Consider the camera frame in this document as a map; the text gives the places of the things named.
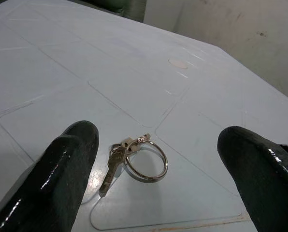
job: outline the key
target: key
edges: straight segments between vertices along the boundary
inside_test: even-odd
[[[140,137],[140,138],[141,138],[141,139],[144,139],[144,140],[149,140],[149,139],[150,139],[150,134],[147,133],[147,134],[143,135],[143,136]],[[127,147],[127,146],[128,146],[129,144],[131,144],[133,141],[134,141],[134,140],[129,137],[129,138],[123,140],[120,145],[121,145],[122,147]],[[132,146],[128,149],[127,154],[128,154],[128,156],[129,156],[129,155],[132,154],[132,153],[135,153],[135,152],[137,152],[137,151],[140,151],[140,149],[141,149],[140,143],[136,143],[136,144],[132,145]]]
[[[125,152],[125,147],[118,147],[115,153],[112,153],[107,166],[109,167],[109,171],[107,172],[105,179],[99,189],[99,195],[101,197],[105,197],[107,191],[110,188],[111,182],[113,181],[115,172],[118,166],[125,162],[127,153]]]
[[[129,144],[131,144],[133,141],[134,141],[134,140],[129,137],[129,138],[123,140],[120,144],[113,144],[113,145],[111,146],[111,152],[117,154],[117,153],[119,153],[119,152],[117,152],[117,149],[118,149],[119,147],[127,148],[127,146],[128,146]],[[139,151],[140,149],[141,149],[140,144],[134,144],[134,145],[132,145],[132,146],[128,149],[128,151],[127,151],[127,156],[131,155],[132,153],[135,153],[135,152]]]

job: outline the tabletop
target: tabletop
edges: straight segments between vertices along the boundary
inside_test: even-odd
[[[227,126],[288,144],[288,98],[220,48],[66,0],[0,4],[0,200],[70,124],[100,146],[72,231],[255,232],[217,152]],[[111,144],[151,134],[169,170],[124,169],[98,189]],[[143,149],[132,163],[157,174]]]

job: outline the key blade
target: key blade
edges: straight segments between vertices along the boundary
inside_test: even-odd
[[[118,166],[125,161],[126,158],[125,151],[126,151],[125,148],[120,148],[118,150],[118,153],[113,153],[110,156],[108,161],[109,171],[107,172],[104,181],[99,189],[99,195],[101,197],[104,197],[107,191],[109,190]]]
[[[111,182],[113,181],[116,169],[117,168],[114,168],[114,167],[109,168],[109,171],[107,172],[107,174],[104,178],[104,181],[103,181],[103,183],[99,189],[99,195],[101,197],[105,197],[107,191],[109,190]]]

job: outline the white wall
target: white wall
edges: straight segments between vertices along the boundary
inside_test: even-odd
[[[144,22],[221,47],[288,96],[288,0],[147,0]]]

